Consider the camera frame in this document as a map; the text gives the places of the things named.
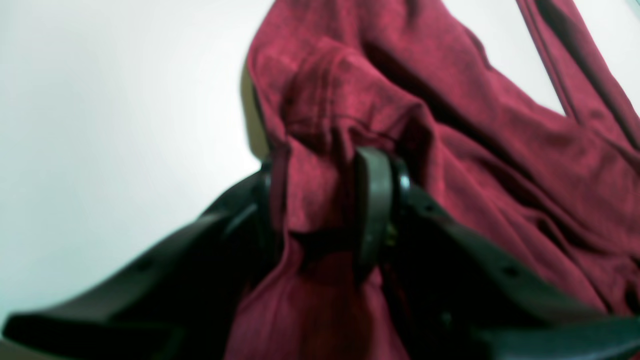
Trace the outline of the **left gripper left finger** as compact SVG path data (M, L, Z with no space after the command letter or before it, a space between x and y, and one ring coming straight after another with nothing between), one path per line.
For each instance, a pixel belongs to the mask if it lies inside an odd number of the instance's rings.
M271 164L100 284L14 312L3 337L71 360L221 360L236 311L274 269Z

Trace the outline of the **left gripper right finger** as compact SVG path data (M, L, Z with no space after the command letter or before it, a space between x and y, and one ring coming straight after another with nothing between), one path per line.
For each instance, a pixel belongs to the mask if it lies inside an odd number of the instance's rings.
M567 296L457 222L405 162L376 148L354 158L358 244L353 276L377 269L412 360L629 360L639 318Z

